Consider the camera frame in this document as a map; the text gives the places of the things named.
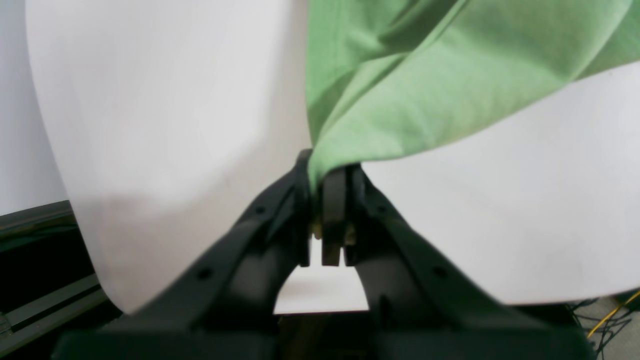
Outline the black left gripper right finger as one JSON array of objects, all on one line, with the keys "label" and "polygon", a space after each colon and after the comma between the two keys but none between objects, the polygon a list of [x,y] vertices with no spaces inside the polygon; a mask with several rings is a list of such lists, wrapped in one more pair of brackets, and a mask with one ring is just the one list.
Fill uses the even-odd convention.
[{"label": "black left gripper right finger", "polygon": [[358,164],[321,185],[322,264],[355,268],[377,360],[592,360],[582,330],[505,305],[400,215]]}]

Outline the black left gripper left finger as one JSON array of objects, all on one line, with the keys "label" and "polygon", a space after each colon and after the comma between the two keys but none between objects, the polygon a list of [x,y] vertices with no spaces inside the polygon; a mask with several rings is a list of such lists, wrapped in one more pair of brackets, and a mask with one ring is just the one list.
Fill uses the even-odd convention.
[{"label": "black left gripper left finger", "polygon": [[151,303],[96,332],[71,332],[55,360],[274,360],[275,303],[310,265],[313,216],[302,150],[213,246]]}]

